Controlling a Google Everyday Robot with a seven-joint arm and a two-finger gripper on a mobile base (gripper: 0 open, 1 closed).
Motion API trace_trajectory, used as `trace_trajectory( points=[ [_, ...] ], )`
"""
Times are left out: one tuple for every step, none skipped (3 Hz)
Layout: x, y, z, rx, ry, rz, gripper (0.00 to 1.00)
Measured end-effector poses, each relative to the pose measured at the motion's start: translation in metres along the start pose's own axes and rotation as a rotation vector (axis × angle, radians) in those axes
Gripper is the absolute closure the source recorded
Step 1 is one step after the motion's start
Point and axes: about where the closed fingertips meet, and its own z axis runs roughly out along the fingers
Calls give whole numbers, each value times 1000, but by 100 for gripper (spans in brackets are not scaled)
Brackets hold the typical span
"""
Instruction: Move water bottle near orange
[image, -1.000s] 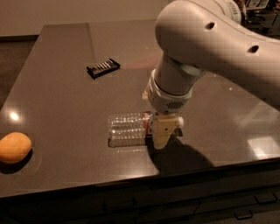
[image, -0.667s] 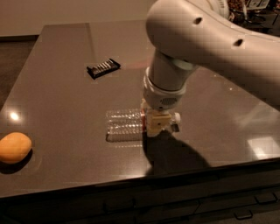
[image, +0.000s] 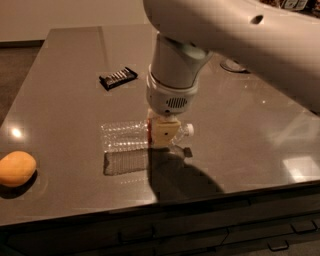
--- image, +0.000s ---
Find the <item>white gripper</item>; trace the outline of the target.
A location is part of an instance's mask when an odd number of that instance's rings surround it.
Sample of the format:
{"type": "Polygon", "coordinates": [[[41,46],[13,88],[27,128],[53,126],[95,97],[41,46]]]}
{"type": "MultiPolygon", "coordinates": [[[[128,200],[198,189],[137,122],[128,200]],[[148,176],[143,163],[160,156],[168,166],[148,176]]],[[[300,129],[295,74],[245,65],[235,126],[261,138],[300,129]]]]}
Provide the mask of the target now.
{"type": "Polygon", "coordinates": [[[170,88],[162,85],[148,70],[146,98],[147,127],[154,147],[167,147],[177,134],[181,122],[175,116],[188,111],[198,92],[198,81],[190,88],[170,88]],[[155,118],[155,113],[162,115],[155,118]]]}

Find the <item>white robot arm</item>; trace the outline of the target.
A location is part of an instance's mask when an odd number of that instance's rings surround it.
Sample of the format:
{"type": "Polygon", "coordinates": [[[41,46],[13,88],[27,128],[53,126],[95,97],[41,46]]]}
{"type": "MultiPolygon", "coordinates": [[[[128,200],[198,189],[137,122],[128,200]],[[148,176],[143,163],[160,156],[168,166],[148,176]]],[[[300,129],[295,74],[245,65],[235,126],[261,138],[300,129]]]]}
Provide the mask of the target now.
{"type": "Polygon", "coordinates": [[[149,141],[168,146],[176,116],[198,90],[201,68],[216,52],[309,111],[320,112],[320,21],[256,0],[143,0],[157,30],[147,76],[149,141]]]}

